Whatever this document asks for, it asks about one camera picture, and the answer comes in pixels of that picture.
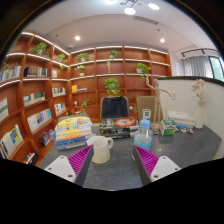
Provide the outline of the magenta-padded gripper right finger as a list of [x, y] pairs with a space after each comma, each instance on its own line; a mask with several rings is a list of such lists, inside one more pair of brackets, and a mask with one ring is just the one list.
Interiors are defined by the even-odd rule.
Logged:
[[137, 145], [133, 146], [133, 157], [143, 186], [180, 170], [169, 157], [158, 157]]

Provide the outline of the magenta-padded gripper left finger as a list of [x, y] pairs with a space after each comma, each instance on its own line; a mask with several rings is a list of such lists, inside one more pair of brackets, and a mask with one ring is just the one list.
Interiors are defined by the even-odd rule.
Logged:
[[60, 155], [45, 168], [45, 171], [82, 186], [93, 155], [93, 146], [90, 145], [68, 157]]

